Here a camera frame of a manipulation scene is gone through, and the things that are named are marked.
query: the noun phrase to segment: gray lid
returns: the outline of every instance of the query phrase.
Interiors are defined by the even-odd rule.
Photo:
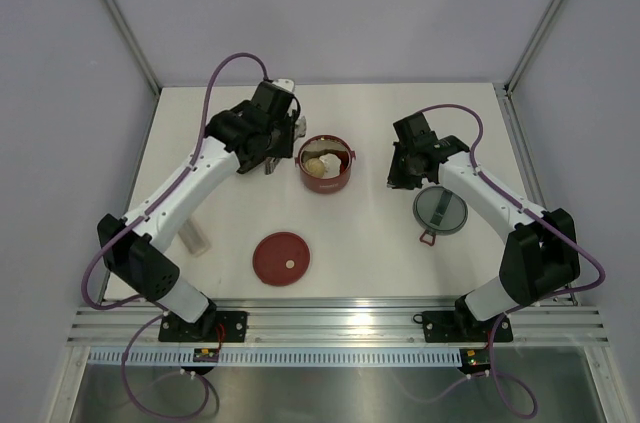
[[[428,233],[451,235],[467,221],[467,204],[442,186],[422,190],[413,202],[413,215]]]

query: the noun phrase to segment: red pot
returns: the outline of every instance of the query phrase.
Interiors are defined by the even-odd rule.
[[[309,158],[322,154],[333,153],[340,158],[340,174],[335,178],[317,178],[307,172],[304,163]],[[295,158],[296,165],[300,166],[300,178],[304,186],[316,193],[335,193],[344,188],[351,177],[351,164],[356,159],[356,152],[347,143],[332,135],[318,135],[307,140]]]

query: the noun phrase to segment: red pot handle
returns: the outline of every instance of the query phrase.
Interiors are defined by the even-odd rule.
[[[426,240],[423,239],[426,235],[431,235],[431,233],[429,233],[428,231],[425,230],[425,232],[422,233],[422,236],[420,237],[420,241],[422,243],[426,244],[426,245],[429,245],[429,246],[435,245],[436,244],[436,235],[431,235],[431,241],[426,241]]]

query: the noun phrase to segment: glass panel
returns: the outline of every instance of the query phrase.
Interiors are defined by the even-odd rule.
[[[584,354],[577,349],[500,349],[500,370],[523,379],[535,392],[545,423],[605,422]],[[128,379],[143,404],[167,415],[193,411],[203,389],[188,376],[158,377],[169,368],[130,367]],[[424,404],[461,377],[451,368],[215,368],[207,375],[217,396],[195,421],[255,422],[516,422],[490,379],[457,387]],[[506,394],[521,411],[527,395],[512,383]],[[155,422],[128,401],[117,366],[87,367],[74,423]]]

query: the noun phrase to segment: aluminum frame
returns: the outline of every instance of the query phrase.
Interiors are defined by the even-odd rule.
[[[116,0],[101,0],[156,96],[160,85],[129,28]],[[536,176],[524,129],[513,102],[513,91],[530,61],[544,43],[560,9],[567,0],[551,0],[506,84],[495,85],[496,96],[507,126],[528,197],[544,206],[542,188]],[[451,308],[452,299],[323,299],[323,300],[224,300],[221,308],[250,313],[247,341],[238,348],[427,348],[473,345],[428,345],[411,317],[424,309]],[[635,421],[623,391],[619,374],[598,309],[575,306],[571,298],[556,298],[539,307],[526,308],[511,316],[515,340],[498,346],[574,346],[584,348],[600,403],[608,422]],[[67,343],[67,359],[47,421],[69,421],[80,389],[90,349],[97,345],[126,345],[141,324],[157,315],[149,303],[109,313],[79,308]],[[150,327],[137,346],[184,348],[157,342],[157,327]]]

